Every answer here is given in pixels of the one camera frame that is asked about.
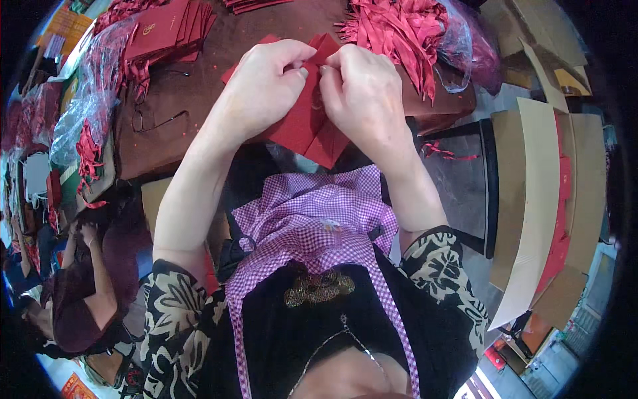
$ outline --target woman's right hand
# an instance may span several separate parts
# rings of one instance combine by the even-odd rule
[[[92,223],[87,223],[82,225],[82,237],[84,238],[84,243],[86,246],[91,248],[91,245],[94,243],[98,243],[95,239],[98,237],[98,230]]]
[[[385,174],[414,161],[401,77],[387,56],[346,44],[320,68],[328,118]]]

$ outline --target woman's hair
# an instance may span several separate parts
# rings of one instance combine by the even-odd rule
[[[42,330],[33,324],[24,314],[29,311],[32,304],[37,304],[36,300],[28,295],[23,295],[15,302],[16,327],[24,337],[24,347],[35,353],[43,353],[42,349],[47,343],[47,337]]]
[[[29,311],[32,304],[38,302],[28,295],[23,295],[15,302],[14,319],[15,328],[23,337],[23,344],[26,351],[30,353],[41,353],[47,355],[51,359],[73,359],[79,354],[69,354],[54,343],[49,343],[48,338],[44,336],[40,327],[33,324],[24,314]]]

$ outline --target black floral blouse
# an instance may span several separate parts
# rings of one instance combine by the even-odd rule
[[[463,270],[458,238],[447,226],[432,229],[410,245],[398,266],[375,250],[417,361],[421,395],[454,396],[476,369],[488,322]],[[291,307],[290,289],[304,278],[302,265],[291,262],[244,298],[244,346],[253,398],[287,397],[311,354],[341,329],[341,314],[366,347],[408,370],[398,334],[367,271],[352,264],[335,271],[341,281],[352,283],[352,290]],[[224,286],[209,296],[187,271],[158,260],[144,289],[144,396],[240,398]],[[345,336],[328,346],[313,362],[354,345]]]

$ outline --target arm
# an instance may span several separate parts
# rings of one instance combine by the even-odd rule
[[[117,311],[117,300],[111,277],[104,267],[102,259],[102,249],[96,239],[97,233],[93,226],[82,226],[84,242],[91,251],[91,262],[93,263],[93,275],[95,279],[95,294],[84,298],[84,303],[89,307],[95,324],[102,330]]]
[[[22,255],[22,262],[20,262],[20,267],[22,268],[22,274],[24,278],[27,278],[29,272],[31,271],[31,261],[29,260],[27,247],[24,244],[24,236],[22,235],[22,229],[20,228],[20,223],[18,222],[17,217],[11,218],[11,226],[13,226],[13,231],[15,235],[18,236],[18,244],[20,245],[20,254]]]
[[[153,261],[164,259],[204,280],[202,243],[237,148],[283,118],[306,83],[296,69],[315,49],[295,40],[257,45],[242,57],[161,202]],[[284,73],[284,67],[293,68]]]
[[[326,113],[385,174],[403,252],[447,219],[405,123],[401,78],[388,57],[355,45],[326,62],[320,81]]]
[[[75,248],[77,246],[76,233],[78,222],[75,221],[69,228],[69,238],[66,240],[66,248],[62,257],[62,268],[66,269],[75,262]]]

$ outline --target eyeglasses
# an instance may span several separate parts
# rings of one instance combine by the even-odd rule
[[[182,72],[182,71],[166,70],[164,72],[180,73],[181,75],[184,75],[186,77],[190,76],[189,73]],[[131,128],[133,129],[133,132],[135,133],[144,133],[144,132],[148,132],[149,130],[159,128],[163,124],[167,124],[182,115],[186,115],[187,117],[190,116],[187,110],[183,110],[178,112],[176,115],[172,116],[171,118],[167,119],[166,121],[163,121],[160,124],[156,124],[152,128],[144,128],[144,117],[139,107],[146,101],[146,93],[148,92],[148,89],[149,89],[150,78],[151,77],[147,77],[146,79],[142,80],[135,86],[134,92],[136,94],[139,93],[140,90],[142,90],[142,94],[140,96],[137,96],[137,98],[135,98],[135,101],[133,102],[133,115],[131,116]]]

